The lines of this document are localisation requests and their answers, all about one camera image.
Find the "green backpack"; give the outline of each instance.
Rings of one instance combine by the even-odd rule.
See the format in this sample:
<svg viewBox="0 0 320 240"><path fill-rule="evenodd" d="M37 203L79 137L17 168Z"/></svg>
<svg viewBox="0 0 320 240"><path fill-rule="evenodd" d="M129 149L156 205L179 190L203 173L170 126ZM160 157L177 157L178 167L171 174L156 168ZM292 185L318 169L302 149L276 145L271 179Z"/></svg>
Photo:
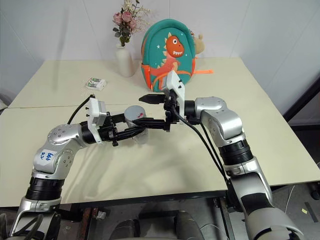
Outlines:
<svg viewBox="0 0 320 240"><path fill-rule="evenodd" d="M186 84L195 70L195 54L194 40L186 25L174 19L152 25L141 46L141 70L148 88L161 92L163 80L172 70Z"/></svg>

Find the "metal frame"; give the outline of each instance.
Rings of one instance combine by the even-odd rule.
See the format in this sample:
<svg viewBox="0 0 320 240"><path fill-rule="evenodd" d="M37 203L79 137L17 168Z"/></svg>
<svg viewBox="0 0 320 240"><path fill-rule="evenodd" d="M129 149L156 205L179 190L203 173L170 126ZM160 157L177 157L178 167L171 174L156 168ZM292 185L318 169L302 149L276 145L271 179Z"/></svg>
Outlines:
<svg viewBox="0 0 320 240"><path fill-rule="evenodd" d="M309 89L290 107L283 118L289 122L301 109L303 109L320 92L320 75Z"/></svg>
<svg viewBox="0 0 320 240"><path fill-rule="evenodd" d="M224 229L225 229L225 234L230 240L236 240L234 230L232 228L232 224L230 221L230 216L228 212L228 205L225 197L219 197L217 199L218 201L218 206L221 211L221 216L224 224Z"/></svg>
<svg viewBox="0 0 320 240"><path fill-rule="evenodd" d="M298 125L298 126L290 126L293 131L314 131L320 130L320 124L318 125Z"/></svg>
<svg viewBox="0 0 320 240"><path fill-rule="evenodd" d="M90 229L90 223L92 219L92 212L93 209L91 207L87 207L83 211L83 217L80 222L80 227L76 236L77 240L87 240L89 229Z"/></svg>
<svg viewBox="0 0 320 240"><path fill-rule="evenodd" d="M166 194L166 195L156 195L156 196L123 198L123 199L106 200L106 201L80 202L78 203L78 207L80 209L102 208L102 207L124 205L124 204L156 203L156 202L184 200L184 199L193 199L193 198L219 198L224 196L226 196L225 190L176 193L176 194Z"/></svg>

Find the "plush toy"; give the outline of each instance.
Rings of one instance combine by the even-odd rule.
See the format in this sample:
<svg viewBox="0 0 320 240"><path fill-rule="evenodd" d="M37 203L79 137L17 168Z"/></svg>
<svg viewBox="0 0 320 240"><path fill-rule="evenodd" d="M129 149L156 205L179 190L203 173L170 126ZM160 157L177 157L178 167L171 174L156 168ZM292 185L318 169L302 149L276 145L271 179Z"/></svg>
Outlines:
<svg viewBox="0 0 320 240"><path fill-rule="evenodd" d="M205 50L205 43L202 41L203 38L204 36L202 34L199 34L198 38L193 37L195 54L200 54Z"/></svg>

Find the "white wall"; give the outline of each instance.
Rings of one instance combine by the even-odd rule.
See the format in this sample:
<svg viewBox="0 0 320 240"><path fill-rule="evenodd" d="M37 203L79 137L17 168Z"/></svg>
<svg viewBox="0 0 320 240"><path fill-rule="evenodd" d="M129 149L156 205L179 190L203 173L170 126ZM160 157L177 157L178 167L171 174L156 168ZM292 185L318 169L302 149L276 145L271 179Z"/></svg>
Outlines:
<svg viewBox="0 0 320 240"><path fill-rule="evenodd" d="M113 59L112 16L122 2L0 0L0 94L12 100L44 60ZM281 113L320 73L320 0L141 3L152 9L151 23L174 18L203 33L206 49L200 57L242 57ZM133 36L129 44L135 58L143 36Z"/></svg>

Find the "leaf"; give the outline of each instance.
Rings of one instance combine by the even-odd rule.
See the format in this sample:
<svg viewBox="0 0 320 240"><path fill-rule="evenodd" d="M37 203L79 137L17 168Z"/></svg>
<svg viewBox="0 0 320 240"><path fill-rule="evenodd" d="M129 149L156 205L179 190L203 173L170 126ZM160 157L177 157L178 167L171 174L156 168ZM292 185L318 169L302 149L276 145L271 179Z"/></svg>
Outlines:
<svg viewBox="0 0 320 240"><path fill-rule="evenodd" d="M122 29L122 31L123 31L124 34L129 34L130 33L130 31L129 31L129 29L127 27L124 27Z"/></svg>

